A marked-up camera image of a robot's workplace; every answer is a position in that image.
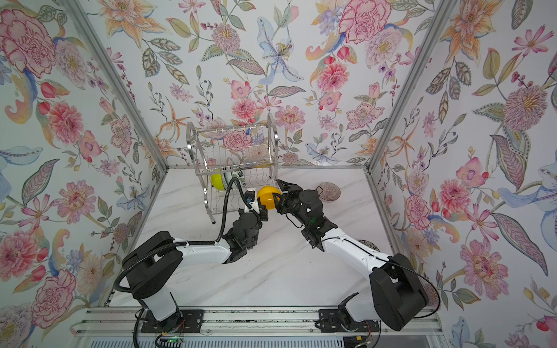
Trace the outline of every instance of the leaf illustration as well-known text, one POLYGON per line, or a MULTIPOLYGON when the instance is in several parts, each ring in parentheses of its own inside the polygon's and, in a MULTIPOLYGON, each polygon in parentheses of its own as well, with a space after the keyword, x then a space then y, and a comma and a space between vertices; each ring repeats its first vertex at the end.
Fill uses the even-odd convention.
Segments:
POLYGON ((511 28, 513 30, 520 27, 522 22, 528 17, 532 11, 532 0, 515 0, 511 12, 511 28))
POLYGON ((238 7, 242 9, 242 11, 249 11, 251 9, 255 9, 255 6, 251 2, 240 2, 238 3, 238 7))
POLYGON ((139 164, 139 151, 138 151, 138 147, 139 147, 139 143, 135 143, 134 144, 134 162, 136 164, 139 164))
POLYGON ((381 120, 381 121, 377 122, 375 127, 373 127, 373 132, 385 128, 387 126, 387 123, 389 123, 389 119, 384 119, 384 120, 381 120))
POLYGON ((172 52, 167 52, 167 51, 161 51, 159 52, 159 55, 164 58, 164 60, 166 60, 167 62, 169 62, 170 64, 173 65, 178 65, 178 64, 182 64, 182 60, 180 59, 180 57, 178 57, 177 55, 175 55, 172 52))
POLYGON ((161 50, 165 50, 165 51, 177 51, 177 50, 180 49, 180 46, 178 46, 174 42, 172 42, 168 39, 162 38, 162 37, 154 38, 150 42, 153 45, 160 48, 161 50))
POLYGON ((408 18, 412 18, 412 17, 419 17, 419 16, 421 16, 425 11, 426 11, 425 8, 422 8, 422 7, 415 7, 415 8, 413 8, 413 9, 411 9, 410 11, 408 11, 408 13, 406 14, 406 16, 404 16, 404 19, 408 19, 408 18))
POLYGON ((486 104, 479 109, 472 110, 476 115, 485 116, 495 122, 503 122, 505 116, 503 115, 503 109, 505 104, 501 102, 493 102, 486 104))
POLYGON ((194 39, 192 39, 192 40, 189 42, 189 51, 188 51, 188 53, 195 51, 195 50, 197 49, 197 47, 199 47, 199 37, 195 37, 194 39))
POLYGON ((223 54, 224 54, 224 51, 222 49, 220 49, 220 47, 218 47, 217 45, 210 45, 205 50, 205 53, 203 54, 203 57, 201 58, 201 61, 204 62, 204 61, 209 60, 213 57, 222 56, 223 54))
POLYGON ((43 5, 38 10, 37 19, 41 22, 50 22, 56 15, 56 9, 49 5, 43 5))
POLYGON ((445 121, 445 117, 447 117, 447 111, 449 110, 449 95, 447 91, 443 93, 443 97, 441 98, 441 102, 439 103, 439 121, 441 124, 445 121))
POLYGON ((241 48, 235 50, 234 52, 230 52, 228 55, 241 61, 253 60, 251 54, 241 48))
POLYGON ((491 135, 497 144, 497 160, 505 177, 518 190, 524 181, 526 158, 514 153, 507 139, 502 135, 491 135))
POLYGON ((353 141, 356 141, 356 140, 360 139, 360 137, 364 134, 369 134, 369 132, 364 129, 364 130, 361 130, 361 131, 359 131, 355 134, 352 134, 348 137, 348 142, 352 143, 353 141))
POLYGON ((456 62, 456 76, 465 86, 472 84, 472 72, 464 62, 456 62))
POLYGON ((458 100, 460 97, 460 82, 454 76, 449 80, 449 96, 452 100, 458 100))
POLYGON ((426 92, 428 92, 429 94, 435 94, 435 93, 441 91, 441 88, 443 88, 443 84, 445 83, 445 81, 447 81, 447 78, 449 77, 450 72, 451 72, 451 68, 445 68, 445 69, 441 70, 437 74, 437 76, 435 76, 433 81, 431 81, 431 83, 429 84, 429 87, 427 87, 427 89, 426 89, 426 92))
POLYGON ((518 251, 523 253, 532 259, 535 263, 539 264, 541 269, 544 271, 545 275, 548 275, 548 265, 545 263, 545 257, 540 251, 540 248, 530 240, 526 231, 522 228, 518 221, 513 218, 503 215, 503 214, 491 214, 499 229, 501 234, 515 247, 518 251))
POLYGON ((475 293, 466 288, 457 289, 455 291, 455 295, 458 296, 458 298, 467 305, 471 305, 474 302, 481 301, 481 299, 477 297, 475 293))
POLYGON ((399 0, 390 5, 392 6, 393 9, 397 11, 406 11, 408 9, 418 6, 418 2, 416 0, 399 0))
POLYGON ((157 62, 155 52, 151 48, 147 48, 141 57, 143 61, 143 70, 145 70, 145 77, 155 76, 160 71, 160 64, 157 62))
POLYGON ((356 97, 354 97, 354 99, 358 101, 369 102, 370 97, 369 95, 362 94, 362 95, 357 95, 356 97))
POLYGON ((167 18, 168 23, 172 26, 172 29, 176 32, 176 34, 188 38, 192 35, 192 32, 189 30, 188 26, 177 18, 167 18))
POLYGON ((99 200, 97 201, 97 207, 99 208, 99 213, 101 213, 102 215, 108 214, 108 205, 100 196, 99 200))
POLYGON ((494 84, 485 84, 483 86, 481 86, 480 88, 478 88, 477 91, 475 91, 474 93, 472 93, 472 95, 475 96, 482 96, 482 95, 486 95, 489 92, 491 92, 495 87, 497 87, 497 85, 494 84))
POLYGON ((516 61, 519 59, 520 55, 521 53, 517 54, 516 56, 511 58, 507 62, 507 64, 505 64, 505 66, 501 70, 501 74, 499 75, 499 80, 497 81, 498 84, 503 82, 512 73, 512 71, 515 69, 516 61))
POLYGON ((416 31, 414 32, 414 35, 416 35, 419 31, 427 29, 429 27, 429 25, 431 24, 431 19, 432 18, 433 17, 424 19, 424 21, 422 23, 420 23, 419 26, 416 28, 416 31))
POLYGON ((349 160, 346 161, 346 162, 347 162, 347 163, 350 163, 350 164, 356 164, 356 163, 363 162, 363 161, 365 161, 365 160, 366 160, 365 157, 354 157, 354 158, 349 159, 349 160))
POLYGON ((189 25, 192 26, 192 30, 194 33, 199 36, 199 23, 197 22, 196 17, 193 15, 193 11, 189 13, 189 25))
POLYGON ((495 77, 495 75, 497 75, 500 65, 501 57, 499 56, 499 52, 491 47, 488 48, 486 61, 483 63, 483 76, 486 79, 491 80, 495 77))
POLYGON ((245 31, 242 20, 238 16, 232 14, 231 16, 228 17, 228 19, 230 19, 230 24, 232 24, 238 29, 245 31))
POLYGON ((291 86, 291 87, 279 86, 279 87, 273 88, 269 92, 269 95, 274 96, 274 97, 284 98, 284 97, 289 97, 291 95, 294 95, 298 92, 305 92, 305 90, 303 90, 303 89, 301 89, 297 86, 291 86))
POLYGON ((531 148, 531 141, 528 133, 523 130, 509 130, 507 126, 503 127, 503 131, 507 136, 509 145, 511 145, 511 150, 528 159, 531 148))
POLYGON ((173 78, 180 81, 185 85, 189 85, 188 79, 184 76, 184 73, 173 67, 172 65, 166 64, 168 72, 172 75, 173 78))
POLYGON ((56 162, 60 159, 52 159, 50 161, 44 162, 41 167, 33 173, 23 184, 21 190, 21 200, 23 205, 27 205, 33 198, 37 197, 41 192, 43 192, 50 181, 52 176, 52 170, 56 162))
POLYGON ((265 75, 263 68, 255 60, 241 61, 239 59, 232 59, 227 64, 236 66, 245 73, 250 73, 252 75, 265 75))

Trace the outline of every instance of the white marble countertop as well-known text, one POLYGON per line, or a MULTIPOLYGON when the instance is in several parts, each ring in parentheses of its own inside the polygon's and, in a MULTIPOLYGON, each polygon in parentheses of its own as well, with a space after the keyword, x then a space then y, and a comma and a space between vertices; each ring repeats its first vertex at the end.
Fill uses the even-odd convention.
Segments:
MULTIPOLYGON (((304 189, 321 182, 338 185, 341 196, 323 203, 325 216, 353 238, 392 254, 362 169, 279 169, 278 175, 304 189)), ((228 214, 225 233, 237 217, 228 214)), ((214 239, 221 215, 215 219, 217 224, 211 224, 195 172, 172 169, 137 245, 158 231, 186 240, 214 239)), ((263 223, 257 246, 239 261, 180 268, 167 287, 180 306, 330 306, 353 292, 370 291, 368 279, 335 256, 311 249, 300 230, 275 210, 263 223)), ((117 292, 110 305, 138 303, 131 294, 117 292)))

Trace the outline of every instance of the pink flower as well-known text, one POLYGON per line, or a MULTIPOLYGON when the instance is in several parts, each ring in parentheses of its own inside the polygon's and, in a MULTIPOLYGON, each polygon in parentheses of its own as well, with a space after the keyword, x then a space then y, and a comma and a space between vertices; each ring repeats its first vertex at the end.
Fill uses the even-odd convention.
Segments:
POLYGON ((112 63, 123 63, 124 61, 118 60, 122 54, 120 54, 120 52, 116 52, 115 54, 112 54, 112 48, 111 47, 107 47, 106 48, 106 53, 108 53, 108 56, 110 57, 110 60, 112 60, 112 63))
POLYGON ((456 171, 456 177, 461 179, 462 183, 468 185, 468 187, 478 187, 486 182, 482 173, 480 160, 478 160, 478 157, 474 157, 456 171))
POLYGON ((406 241, 411 253, 421 258, 428 256, 429 243, 427 242, 427 237, 422 232, 411 228, 406 235, 406 241))
POLYGON ((109 101, 104 98, 101 98, 101 102, 99 103, 99 105, 107 114, 112 114, 114 112, 114 108, 112 107, 112 104, 109 103, 109 101))
POLYGON ((0 48, 20 72, 49 74, 54 66, 55 47, 45 26, 19 9, 0 12, 0 48))
POLYGON ((112 138, 110 143, 115 147, 120 148, 124 156, 130 153, 131 147, 131 126, 130 120, 126 115, 122 117, 122 120, 112 121, 110 123, 110 128, 112 129, 112 138))
POLYGON ((557 348, 557 319, 544 315, 544 322, 551 333, 547 336, 549 348, 557 348))
POLYGON ((346 42, 371 40, 387 24, 391 7, 385 0, 351 0, 344 8, 339 33, 346 33, 346 42))
POLYGON ((339 104, 341 95, 342 94, 340 92, 329 92, 321 98, 319 106, 322 106, 325 110, 335 111, 337 105, 339 104))
POLYGON ((27 272, 37 257, 37 240, 29 232, 5 234, 0 242, 0 277, 7 282, 11 276, 19 278, 27 272))
POLYGON ((280 103, 282 103, 282 100, 275 101, 275 99, 277 99, 276 97, 273 97, 272 99, 269 99, 269 96, 265 96, 264 99, 265 99, 265 101, 262 101, 261 99, 257 99, 257 102, 260 104, 257 107, 258 109, 267 108, 268 111, 271 111, 272 107, 278 107, 278 105, 280 103))
POLYGON ((48 194, 45 194, 45 196, 42 198, 42 204, 39 202, 37 197, 33 198, 33 206, 35 207, 35 210, 27 207, 21 209, 21 212, 23 214, 29 215, 31 216, 31 218, 28 218, 26 220, 21 220, 19 222, 19 227, 23 227, 27 224, 32 223, 33 225, 31 226, 31 231, 34 231, 39 226, 41 221, 47 221, 48 216, 45 216, 45 213, 47 212, 47 210, 50 209, 53 203, 51 202, 49 204, 48 203, 49 200, 50 200, 50 195, 48 194))
POLYGON ((408 177, 408 188, 410 192, 418 196, 423 195, 428 183, 429 174, 424 173, 420 169, 416 169, 408 177))
POLYGON ((189 10, 193 9, 193 12, 197 13, 197 8, 202 7, 205 5, 204 2, 197 2, 197 0, 182 0, 184 3, 178 4, 179 7, 185 8, 184 13, 188 12, 189 10))
POLYGON ((70 107, 66 102, 57 102, 50 109, 48 126, 64 144, 75 144, 83 131, 83 120, 75 106, 70 107))
POLYGON ((85 134, 81 136, 79 140, 79 150, 81 151, 81 156, 89 163, 92 162, 91 158, 101 154, 99 143, 97 143, 95 136, 90 130, 86 130, 85 134))
POLYGON ((356 110, 348 111, 346 113, 346 118, 348 119, 348 129, 358 129, 363 128, 366 125, 373 122, 383 114, 385 110, 384 107, 373 108, 371 105, 366 103, 361 103, 356 110))
POLYGON ((304 119, 305 112, 298 109, 297 106, 286 106, 286 110, 280 106, 278 111, 275 113, 275 118, 277 120, 277 126, 284 126, 287 130, 293 132, 296 129, 300 129, 302 124, 306 122, 304 119))
POLYGON ((528 339, 528 337, 526 337, 526 335, 520 337, 517 334, 509 334, 509 339, 505 340, 505 343, 507 344, 507 346, 512 348, 540 348, 536 345, 530 345, 530 340, 528 339))
POLYGON ((78 88, 84 89, 87 65, 77 46, 70 41, 59 40, 56 44, 56 68, 78 88))
POLYGON ((393 27, 377 34, 366 47, 368 67, 385 63, 387 59, 392 58, 401 40, 402 34, 393 27))
POLYGON ((232 99, 245 98, 250 95, 251 87, 248 83, 241 83, 240 81, 232 81, 232 99))
POLYGON ((193 95, 191 95, 189 91, 186 92, 183 88, 175 84, 172 84, 170 87, 170 93, 176 98, 176 100, 182 99, 182 101, 189 102, 189 100, 193 98, 193 95))
POLYGON ((282 162, 285 165, 296 165, 298 163, 298 155, 293 152, 287 152, 282 156, 282 162))
POLYGON ((435 132, 435 113, 434 112, 428 112, 427 116, 423 119, 423 133, 426 135, 426 138, 428 136, 433 138, 433 132, 435 132))
POLYGON ((75 287, 75 276, 66 269, 57 277, 47 277, 33 302, 33 324, 43 329, 54 324, 71 306, 75 287))
POLYGON ((120 162, 117 160, 106 160, 101 159, 101 170, 104 175, 108 175, 111 177, 112 174, 116 174, 118 172, 118 166, 120 162))
POLYGON ((498 264, 501 260, 498 252, 490 254, 491 244, 487 239, 483 240, 483 244, 474 239, 470 242, 470 249, 465 245, 461 248, 460 258, 466 261, 464 283, 475 285, 478 295, 483 294, 485 287, 486 295, 492 300, 496 300, 501 292, 509 294, 509 285, 503 280, 509 276, 509 269, 498 264))
POLYGON ((538 124, 548 106, 547 96, 538 85, 511 92, 503 109, 505 125, 510 130, 529 130, 538 124))
POLYGON ((376 82, 372 85, 369 85, 369 97, 370 98, 377 99, 377 98, 379 98, 379 94, 380 94, 380 91, 379 91, 379 83, 378 82, 376 82))
POLYGON ((414 224, 416 229, 423 231, 428 228, 431 224, 429 221, 429 210, 428 204, 421 196, 416 194, 411 195, 406 200, 406 205, 408 209, 408 220, 414 224))
POLYGON ((540 45, 540 43, 553 37, 553 31, 550 31, 543 37, 540 37, 544 33, 544 30, 545 30, 545 25, 541 26, 538 29, 536 35, 534 35, 533 38, 532 38, 532 30, 531 29, 526 30, 526 40, 517 36, 515 39, 515 44, 519 45, 520 47, 513 47, 512 50, 522 51, 526 49, 526 51, 522 54, 523 57, 526 57, 528 53, 530 53, 530 50, 532 50, 534 53, 547 52, 548 48, 543 45, 540 45))
POLYGON ((232 113, 241 120, 250 119, 257 112, 257 104, 251 99, 238 99, 232 107, 232 113))
POLYGON ((321 71, 317 85, 323 92, 339 90, 348 81, 349 74, 341 63, 329 64, 321 71))
POLYGON ((233 53, 240 48, 240 36, 230 24, 218 24, 211 37, 214 44, 225 53, 233 53))
POLYGON ((58 206, 58 215, 66 217, 68 214, 68 224, 79 222, 80 215, 87 215, 95 211, 93 203, 96 197, 89 197, 95 193, 95 189, 85 184, 85 180, 66 185, 67 191, 60 190, 63 198, 55 199, 52 205, 58 206))
POLYGON ((441 184, 441 202, 451 213, 464 213, 470 205, 470 192, 458 179, 441 184))
POLYGON ((478 228, 478 226, 479 226, 480 227, 480 232, 482 233, 483 237, 486 240, 489 240, 489 238, 487 236, 493 238, 495 241, 498 240, 499 236, 497 234, 495 234, 495 232, 493 232, 492 230, 489 229, 489 228, 497 227, 497 223, 490 222, 490 221, 485 221, 485 219, 487 219, 487 217, 491 214, 489 209, 484 210, 482 212, 482 214, 480 215, 480 206, 477 205, 477 204, 473 204, 473 207, 474 207, 474 214, 473 215, 471 213, 469 213, 468 211, 466 211, 466 215, 468 215, 468 219, 470 219, 470 221, 474 222, 474 224, 472 225, 472 229, 475 231, 476 228, 478 228))
POLYGON ((421 51, 422 51, 422 46, 418 46, 418 47, 416 47, 416 50, 414 51, 414 54, 412 54, 410 51, 406 52, 405 56, 407 56, 409 59, 405 60, 405 61, 402 61, 402 62, 399 62, 399 64, 400 65, 410 65, 410 64, 412 64, 421 51))
POLYGON ((246 131, 235 129, 226 134, 222 140, 222 144, 227 149, 243 150, 253 143, 251 135, 247 135, 246 131))
POLYGON ((321 128, 325 128, 325 130, 338 128, 336 122, 333 121, 333 119, 329 115, 319 117, 319 125, 321 126, 321 128))

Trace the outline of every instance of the red berry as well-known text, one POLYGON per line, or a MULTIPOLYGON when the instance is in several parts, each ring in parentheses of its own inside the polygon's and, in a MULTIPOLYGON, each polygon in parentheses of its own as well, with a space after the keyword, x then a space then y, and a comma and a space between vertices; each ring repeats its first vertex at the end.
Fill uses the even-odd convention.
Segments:
POLYGON ((50 111, 50 104, 47 102, 42 102, 38 105, 38 112, 41 113, 41 115, 46 115, 48 114, 48 112, 50 111))
POLYGON ((547 326, 547 324, 544 323, 544 322, 541 321, 541 320, 539 320, 539 321, 536 323, 536 326, 537 326, 541 331, 548 331, 548 330, 549 330, 549 327, 547 326))

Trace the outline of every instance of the dish rack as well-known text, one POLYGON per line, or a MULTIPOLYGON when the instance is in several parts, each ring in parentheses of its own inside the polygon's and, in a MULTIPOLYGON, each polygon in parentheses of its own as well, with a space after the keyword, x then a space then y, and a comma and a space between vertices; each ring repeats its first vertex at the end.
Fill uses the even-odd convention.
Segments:
MULTIPOLYGON (((259 190, 263 186, 276 187, 279 135, 271 114, 267 123, 196 130, 188 122, 186 142, 196 175, 203 189, 205 209, 209 219, 223 213, 225 190, 216 189, 211 175, 241 171, 246 188, 259 190)), ((227 212, 243 207, 236 186, 228 197, 227 212)))

